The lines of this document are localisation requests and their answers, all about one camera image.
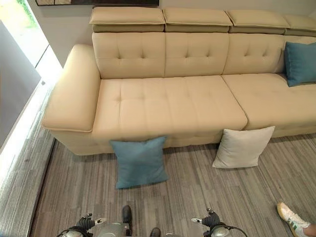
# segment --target throw pillow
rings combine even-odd
[[[158,183],[168,179],[162,161],[166,137],[145,142],[110,141],[118,158],[117,189]]]
[[[214,168],[242,168],[258,165],[259,155],[267,146],[275,127],[250,131],[224,129]]]
[[[288,86],[316,81],[316,43],[286,42],[284,59]]]

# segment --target blue pillow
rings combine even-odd
[[[117,189],[158,183],[168,179],[163,168],[162,148],[166,137],[146,142],[110,141],[118,158]]]
[[[284,58],[288,86],[316,81],[316,43],[286,42]]]

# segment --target gray carpet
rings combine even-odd
[[[116,190],[114,155],[78,157],[57,142],[31,236],[54,237],[89,212],[96,218],[120,220],[126,204],[132,207],[138,237],[148,236],[153,227],[200,237],[207,228],[190,219],[204,217],[206,206],[249,237],[292,236],[277,214],[279,201],[316,222],[316,134],[273,139],[253,168],[212,168],[215,154],[215,145],[166,149],[168,181]],[[92,230],[95,236],[99,231],[100,227]]]

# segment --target beige leather sofa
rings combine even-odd
[[[42,120],[75,154],[162,135],[166,147],[218,143],[224,128],[316,132],[316,84],[282,74],[286,41],[316,42],[311,18],[96,7],[90,23],[93,46],[74,46]]]

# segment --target shoe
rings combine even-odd
[[[132,210],[130,206],[126,205],[122,209],[123,223],[128,223],[129,229],[126,229],[126,236],[132,236]]]
[[[277,205],[277,212],[279,216],[289,224],[292,234],[295,237],[306,236],[303,233],[303,228],[307,228],[310,225],[309,222],[302,220],[302,218],[299,215],[291,211],[291,209],[283,202],[280,202]]]
[[[152,232],[150,233],[150,237],[160,237],[161,232],[158,228],[153,228]]]

